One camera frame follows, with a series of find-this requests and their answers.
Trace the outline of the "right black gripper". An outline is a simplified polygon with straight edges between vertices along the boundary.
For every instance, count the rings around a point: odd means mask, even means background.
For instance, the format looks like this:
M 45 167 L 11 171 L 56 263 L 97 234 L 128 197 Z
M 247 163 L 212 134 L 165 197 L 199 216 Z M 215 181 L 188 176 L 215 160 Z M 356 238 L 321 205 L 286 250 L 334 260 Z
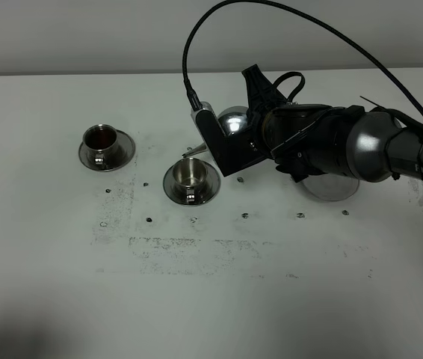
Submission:
M 346 141 L 350 109 L 329 105 L 282 105 L 282 94 L 257 64 L 243 70 L 249 126 L 226 136 L 234 173 L 266 159 L 300 182 L 307 177 L 337 174 L 349 177 Z

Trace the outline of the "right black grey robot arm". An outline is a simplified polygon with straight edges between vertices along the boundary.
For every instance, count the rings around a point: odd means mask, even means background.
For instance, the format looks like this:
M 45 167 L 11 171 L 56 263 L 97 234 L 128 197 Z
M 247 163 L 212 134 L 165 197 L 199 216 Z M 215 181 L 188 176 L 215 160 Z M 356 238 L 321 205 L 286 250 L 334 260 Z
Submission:
M 287 72 L 270 82 L 253 65 L 243 70 L 254 150 L 295 182 L 335 174 L 366 182 L 402 176 L 423 181 L 423 124 L 376 106 L 296 104 L 305 78 Z

